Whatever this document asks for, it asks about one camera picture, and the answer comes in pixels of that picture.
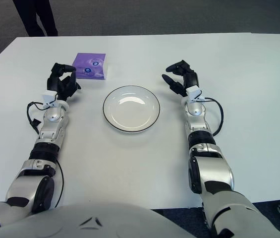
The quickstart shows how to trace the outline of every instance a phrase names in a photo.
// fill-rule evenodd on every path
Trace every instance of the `person's leg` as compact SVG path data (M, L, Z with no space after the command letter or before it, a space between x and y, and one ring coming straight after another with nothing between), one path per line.
M49 0L34 0L35 9L48 36L58 36Z
M45 36L37 24L34 0L13 0L29 36Z

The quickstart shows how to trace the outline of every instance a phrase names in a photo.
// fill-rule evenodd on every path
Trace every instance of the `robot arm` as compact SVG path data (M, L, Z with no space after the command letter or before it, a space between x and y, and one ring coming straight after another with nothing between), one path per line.
M184 85L181 86L167 75L162 75L171 90L184 97L182 105L189 144L189 185L203 200L206 223L212 235L225 238L280 238L280 232L272 223L245 196L233 191L232 170L205 120L205 99L201 97L197 74L183 60L168 67L167 71L184 78Z
M72 74L61 81L59 77L64 72ZM29 159L23 163L11 184L5 202L0 202L0 227L50 208L54 194L56 160L68 124L69 106L65 100L77 89L80 86L76 83L75 68L56 63L48 79L48 90L43 95L43 110L46 110L44 124L39 132L36 126L40 121L30 120L39 135Z

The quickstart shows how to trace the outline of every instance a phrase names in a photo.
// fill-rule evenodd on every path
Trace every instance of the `white plate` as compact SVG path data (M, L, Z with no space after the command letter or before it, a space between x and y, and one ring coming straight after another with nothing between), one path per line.
M160 103L149 90L139 86L124 86L113 90L104 101L104 115L115 128L139 132L156 122Z

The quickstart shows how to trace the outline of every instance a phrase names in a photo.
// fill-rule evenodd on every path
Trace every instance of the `white tabletop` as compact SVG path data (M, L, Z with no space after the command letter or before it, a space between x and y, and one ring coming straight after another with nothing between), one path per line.
M106 53L108 78L78 79L82 90L67 100L61 204L201 205L188 186L181 97L161 78L180 60L198 73L203 95L224 108L215 140L233 170L235 190L252 202L280 199L280 35L239 33L15 39L0 54L0 201L37 137L26 118L27 103L42 100L53 64L72 64L78 52ZM152 91L161 105L157 122L137 134L112 128L102 112L107 94L130 84ZM213 103L207 110L214 131L219 110ZM42 112L32 115L41 119ZM59 171L54 179L52 205L60 191Z

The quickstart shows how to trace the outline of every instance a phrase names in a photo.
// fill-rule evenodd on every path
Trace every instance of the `purple package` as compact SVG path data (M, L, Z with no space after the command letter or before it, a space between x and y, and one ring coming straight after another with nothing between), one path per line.
M78 53L72 66L77 78L105 79L107 72L106 54Z

